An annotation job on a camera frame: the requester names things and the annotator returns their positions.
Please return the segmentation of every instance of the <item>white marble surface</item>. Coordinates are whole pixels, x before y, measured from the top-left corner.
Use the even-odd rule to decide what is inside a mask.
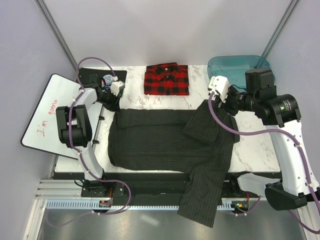
[[[209,77],[206,65],[190,65],[189,96],[144,95],[145,66],[114,67],[115,70],[127,70],[125,89],[120,107],[122,109],[174,109],[195,110],[208,98]],[[115,167],[108,157],[108,135],[114,113],[104,109],[105,120],[101,122],[98,137],[100,144],[95,147],[95,155],[105,172],[169,172],[169,171],[132,171]],[[266,129],[261,120],[252,112],[239,112],[235,117],[239,131],[253,132]],[[78,160],[60,156],[56,172],[83,172]],[[240,142],[234,144],[229,172],[279,172],[279,164],[269,134],[240,136]]]

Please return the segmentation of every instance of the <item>folded red plaid cloth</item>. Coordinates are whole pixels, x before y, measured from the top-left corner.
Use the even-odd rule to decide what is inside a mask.
[[[146,67],[144,94],[187,96],[188,88],[188,65],[173,62]]]

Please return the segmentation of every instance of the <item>gray floor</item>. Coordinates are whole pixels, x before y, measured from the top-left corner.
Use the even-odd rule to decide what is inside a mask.
[[[52,224],[62,224],[87,210],[50,210]],[[267,202],[248,216],[218,212],[213,228],[185,219],[175,211],[129,210],[110,216],[88,215],[59,229],[44,222],[39,240],[304,240],[302,228],[287,211]]]

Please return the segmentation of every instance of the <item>plastic container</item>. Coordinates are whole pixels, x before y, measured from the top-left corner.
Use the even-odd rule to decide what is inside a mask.
[[[257,68],[270,69],[270,64],[264,58],[255,55],[217,56],[208,63],[208,75],[209,79],[212,76],[227,77],[230,85],[245,88],[245,72]]]

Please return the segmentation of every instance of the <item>striped black fabric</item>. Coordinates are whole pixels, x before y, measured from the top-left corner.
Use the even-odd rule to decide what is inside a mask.
[[[232,128],[228,114],[215,112]],[[108,154],[125,169],[190,174],[178,214],[213,227],[234,137],[214,121],[208,101],[197,110],[121,109],[110,127]]]

